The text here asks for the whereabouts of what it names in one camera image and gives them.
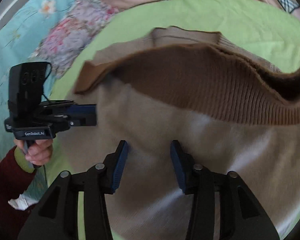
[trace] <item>human hand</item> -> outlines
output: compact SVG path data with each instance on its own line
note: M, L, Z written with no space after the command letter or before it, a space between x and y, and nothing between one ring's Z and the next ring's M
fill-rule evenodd
M24 141L15 139L14 143L24 152ZM31 145L25 158L34 165L42 166L50 161L53 147L53 140L36 140L35 144Z

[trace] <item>beige sweater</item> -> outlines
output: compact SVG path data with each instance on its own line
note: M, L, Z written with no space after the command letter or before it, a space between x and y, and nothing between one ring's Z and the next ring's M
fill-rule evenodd
M180 29L171 39L169 29L160 30L163 47L148 37L152 45L138 53L120 54L126 44L114 45L108 60L96 53L85 86L82 69L75 89L90 93L69 98L96 103L98 126L59 135L74 170L85 171L127 140L132 149L120 188L106 196L112 229L127 240L184 240L192 197L178 188L170 160L177 139L211 171L237 171L285 237L300 213L300 69L274 73L220 39L198 43L191 35L199 32L187 38ZM178 34L182 45L175 44Z

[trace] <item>green bedsheet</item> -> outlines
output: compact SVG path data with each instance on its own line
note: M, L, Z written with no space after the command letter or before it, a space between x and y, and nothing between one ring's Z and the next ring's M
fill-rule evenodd
M55 83L51 98L65 98L82 63L92 59L97 50L139 38L152 28L170 25L188 30L220 31L236 45L269 60L283 72L293 72L300 66L300 21L271 5L255 0L160 1L118 14L82 51L64 77ZM56 140L53 160L47 166L49 184L62 170L71 171L71 167ZM79 239L85 238L82 210L81 198ZM300 214L291 223L290 230L299 218ZM280 238L283 239L288 232L279 232Z

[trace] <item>floral bedding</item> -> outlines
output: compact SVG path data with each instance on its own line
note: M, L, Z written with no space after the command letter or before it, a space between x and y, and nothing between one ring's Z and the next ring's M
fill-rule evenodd
M76 0L66 17L51 29L30 57L50 62L56 77L62 77L79 53L118 12L100 0Z

